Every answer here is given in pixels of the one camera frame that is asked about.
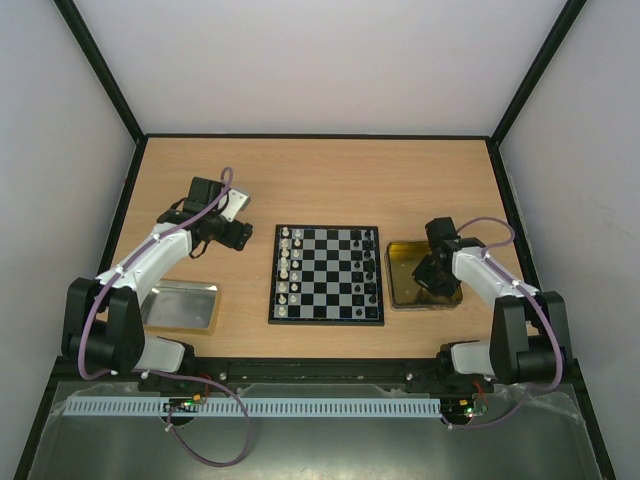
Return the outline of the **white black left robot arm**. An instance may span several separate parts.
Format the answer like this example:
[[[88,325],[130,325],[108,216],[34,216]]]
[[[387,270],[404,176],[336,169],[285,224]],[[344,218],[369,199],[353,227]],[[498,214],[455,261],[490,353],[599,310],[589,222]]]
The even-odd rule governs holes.
[[[226,167],[219,180],[195,177],[186,197],[161,214],[149,235],[111,269],[79,277],[68,288],[62,354],[79,375],[95,380],[130,372],[177,372],[185,344],[145,332],[141,307],[153,287],[185,258],[196,259],[212,242],[241,251],[253,233],[237,220],[249,194],[232,186]]]

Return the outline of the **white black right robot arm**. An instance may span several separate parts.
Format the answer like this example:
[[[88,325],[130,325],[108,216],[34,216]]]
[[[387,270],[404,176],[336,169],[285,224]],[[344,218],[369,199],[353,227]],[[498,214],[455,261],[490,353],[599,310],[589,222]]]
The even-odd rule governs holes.
[[[437,300],[452,300],[465,284],[493,311],[487,341],[442,346],[436,379],[447,391],[460,390],[471,375],[552,390],[573,361],[563,297],[518,279],[491,254],[513,243],[515,231],[507,230],[507,240],[486,245],[463,237],[450,217],[425,225],[430,252],[412,273],[415,283]]]

